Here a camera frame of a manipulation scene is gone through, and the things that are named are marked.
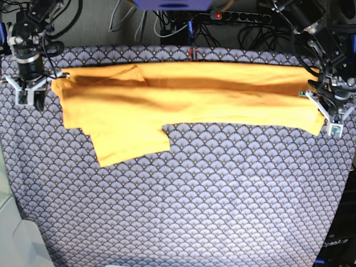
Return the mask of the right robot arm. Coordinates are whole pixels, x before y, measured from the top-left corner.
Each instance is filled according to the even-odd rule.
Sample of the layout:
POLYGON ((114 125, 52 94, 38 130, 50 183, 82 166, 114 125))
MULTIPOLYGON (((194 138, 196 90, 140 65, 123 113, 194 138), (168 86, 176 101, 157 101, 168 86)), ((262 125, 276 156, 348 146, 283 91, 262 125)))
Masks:
POLYGON ((60 55, 64 51, 63 42, 58 38, 67 33, 79 19, 83 2, 78 1, 77 12, 73 20, 62 31, 52 34, 54 21, 68 8, 64 1, 30 1, 23 17, 15 24, 1 24, 1 54, 12 55, 18 66, 18 76, 1 78, 14 88, 15 103, 19 106, 33 106, 43 111, 48 85, 59 78, 69 78, 70 74, 50 65, 46 71, 44 58, 60 55))

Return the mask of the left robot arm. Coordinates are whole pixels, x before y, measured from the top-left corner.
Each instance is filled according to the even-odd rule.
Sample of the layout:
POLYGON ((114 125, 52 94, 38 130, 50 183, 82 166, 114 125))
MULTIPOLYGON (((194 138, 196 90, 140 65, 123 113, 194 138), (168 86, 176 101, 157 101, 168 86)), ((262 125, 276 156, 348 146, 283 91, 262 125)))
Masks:
POLYGON ((269 6, 289 25, 292 48, 304 47, 319 62, 315 72, 297 56, 317 78, 308 82, 315 91, 303 95, 317 103, 329 124, 343 124, 355 109, 355 25, 329 27, 319 1, 269 1, 269 6))

